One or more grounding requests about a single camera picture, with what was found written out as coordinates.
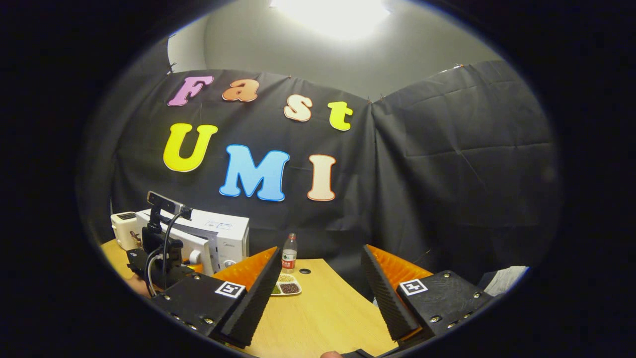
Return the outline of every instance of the letter m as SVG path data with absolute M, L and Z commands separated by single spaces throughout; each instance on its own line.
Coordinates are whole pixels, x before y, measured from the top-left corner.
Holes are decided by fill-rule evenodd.
M 263 182 L 263 187 L 256 193 L 261 200 L 283 201 L 285 194 L 282 188 L 282 172 L 285 163 L 289 160 L 289 154 L 280 150 L 272 150 L 257 166 L 254 165 L 252 153 L 244 145 L 228 145 L 226 148 L 230 154 L 228 172 L 225 176 L 225 184 L 219 192 L 225 196 L 239 196 L 239 178 L 245 195 L 251 197 Z

